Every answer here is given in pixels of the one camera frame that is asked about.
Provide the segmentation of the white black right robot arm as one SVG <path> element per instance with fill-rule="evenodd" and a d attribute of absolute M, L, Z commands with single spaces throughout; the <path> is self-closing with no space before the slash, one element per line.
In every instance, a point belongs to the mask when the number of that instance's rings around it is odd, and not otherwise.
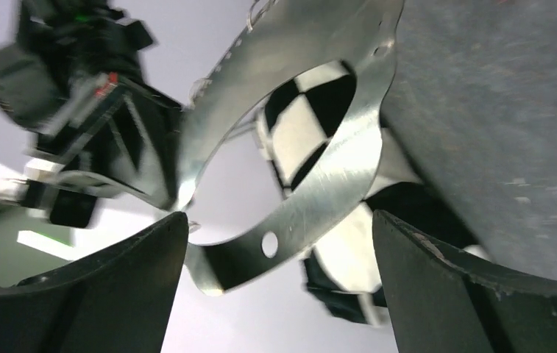
<path fill-rule="evenodd" d="M 154 39 L 107 1 L 20 1 L 0 47 L 0 109 L 34 140 L 30 167 L 0 194 L 56 225 L 86 228 L 100 199 L 174 203 L 179 102 L 146 84 Z"/>

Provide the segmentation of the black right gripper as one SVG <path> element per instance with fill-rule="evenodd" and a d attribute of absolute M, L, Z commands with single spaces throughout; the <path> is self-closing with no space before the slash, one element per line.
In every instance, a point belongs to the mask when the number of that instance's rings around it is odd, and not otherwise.
<path fill-rule="evenodd" d="M 174 153 L 182 106 L 118 74 L 84 79 L 32 129 L 30 153 L 51 163 L 18 190 L 22 207 L 48 222 L 86 228 L 100 199 L 128 193 L 153 207 L 174 204 Z"/>

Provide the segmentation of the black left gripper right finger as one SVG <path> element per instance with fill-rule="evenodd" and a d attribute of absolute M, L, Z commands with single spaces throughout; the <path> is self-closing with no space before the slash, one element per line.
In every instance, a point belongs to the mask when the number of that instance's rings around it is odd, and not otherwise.
<path fill-rule="evenodd" d="M 373 243 L 401 352 L 557 352 L 557 281 L 483 260 L 383 211 Z"/>

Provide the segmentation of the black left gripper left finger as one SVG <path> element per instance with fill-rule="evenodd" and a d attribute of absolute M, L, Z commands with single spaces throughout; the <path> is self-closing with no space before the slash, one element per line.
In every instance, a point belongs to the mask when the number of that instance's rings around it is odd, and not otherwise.
<path fill-rule="evenodd" d="M 0 287 L 0 353 L 159 352 L 182 272 L 188 219 Z"/>

